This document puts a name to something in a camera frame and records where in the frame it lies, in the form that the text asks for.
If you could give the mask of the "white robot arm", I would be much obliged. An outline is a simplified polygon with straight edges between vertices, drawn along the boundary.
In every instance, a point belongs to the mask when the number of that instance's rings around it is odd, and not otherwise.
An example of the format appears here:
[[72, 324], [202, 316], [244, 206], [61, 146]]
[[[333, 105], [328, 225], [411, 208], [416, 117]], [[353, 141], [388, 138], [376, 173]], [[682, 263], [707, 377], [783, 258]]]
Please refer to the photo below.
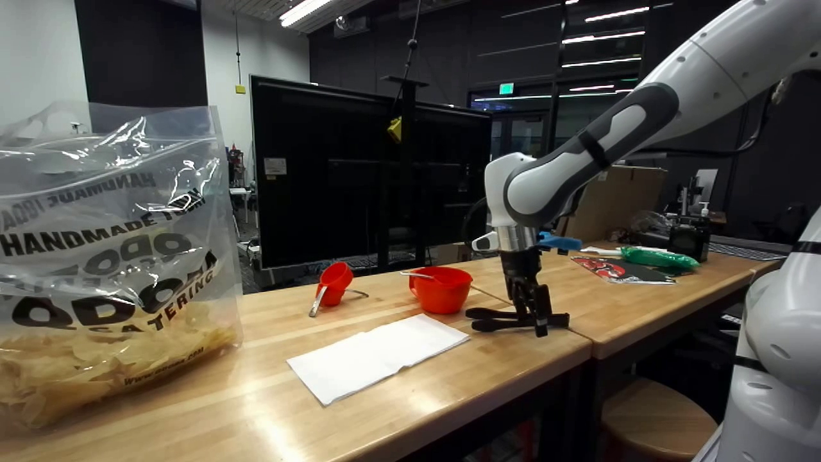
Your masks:
[[[536, 159], [484, 167], [487, 243], [516, 316], [545, 330], [550, 289], [539, 229], [589, 179], [637, 152], [664, 152], [799, 72], [821, 69], [821, 0], [737, 0], [669, 52], [634, 89]], [[821, 211], [743, 299], [714, 462], [821, 462]]]

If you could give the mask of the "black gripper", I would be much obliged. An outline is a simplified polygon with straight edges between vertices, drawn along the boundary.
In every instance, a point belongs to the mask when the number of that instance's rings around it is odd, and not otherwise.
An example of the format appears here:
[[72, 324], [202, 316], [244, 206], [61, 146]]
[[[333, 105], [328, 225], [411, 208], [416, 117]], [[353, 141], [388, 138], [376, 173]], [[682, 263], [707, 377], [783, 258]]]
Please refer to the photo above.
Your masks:
[[529, 326], [529, 316], [534, 316], [536, 336], [546, 336], [550, 330], [546, 294], [545, 294], [545, 285], [536, 279], [542, 270], [542, 253], [536, 248], [502, 250], [500, 263], [502, 263], [507, 297], [512, 299], [512, 307], [516, 307], [516, 321]]

